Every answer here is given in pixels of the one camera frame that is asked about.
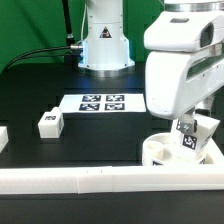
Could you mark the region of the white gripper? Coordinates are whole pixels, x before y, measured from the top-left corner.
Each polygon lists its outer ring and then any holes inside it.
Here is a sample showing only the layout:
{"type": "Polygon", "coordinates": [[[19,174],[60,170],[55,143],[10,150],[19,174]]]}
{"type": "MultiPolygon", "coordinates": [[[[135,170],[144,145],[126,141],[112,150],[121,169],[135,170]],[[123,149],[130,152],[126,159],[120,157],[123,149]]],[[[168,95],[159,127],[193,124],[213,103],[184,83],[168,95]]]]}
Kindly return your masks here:
{"type": "Polygon", "coordinates": [[[145,90],[151,114],[171,120],[182,115],[181,133],[196,132],[194,113],[186,112],[204,99],[201,109],[211,114],[215,96],[210,94],[224,86],[224,62],[194,74],[189,70],[211,56],[222,41],[224,16],[161,16],[146,30],[144,45],[151,53],[146,61],[145,90]]]}

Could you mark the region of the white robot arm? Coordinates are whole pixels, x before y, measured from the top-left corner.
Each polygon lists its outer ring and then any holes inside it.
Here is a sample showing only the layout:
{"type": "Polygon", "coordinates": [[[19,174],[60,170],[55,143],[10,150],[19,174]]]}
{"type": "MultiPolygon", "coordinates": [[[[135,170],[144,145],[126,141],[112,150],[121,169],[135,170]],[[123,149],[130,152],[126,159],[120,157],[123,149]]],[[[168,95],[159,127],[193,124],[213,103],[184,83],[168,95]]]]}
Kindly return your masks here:
{"type": "MultiPolygon", "coordinates": [[[[98,74],[132,66],[122,0],[86,0],[88,35],[79,66],[98,74]]],[[[164,0],[143,37],[146,105],[193,134],[195,106],[224,86],[224,0],[164,0]]]]}

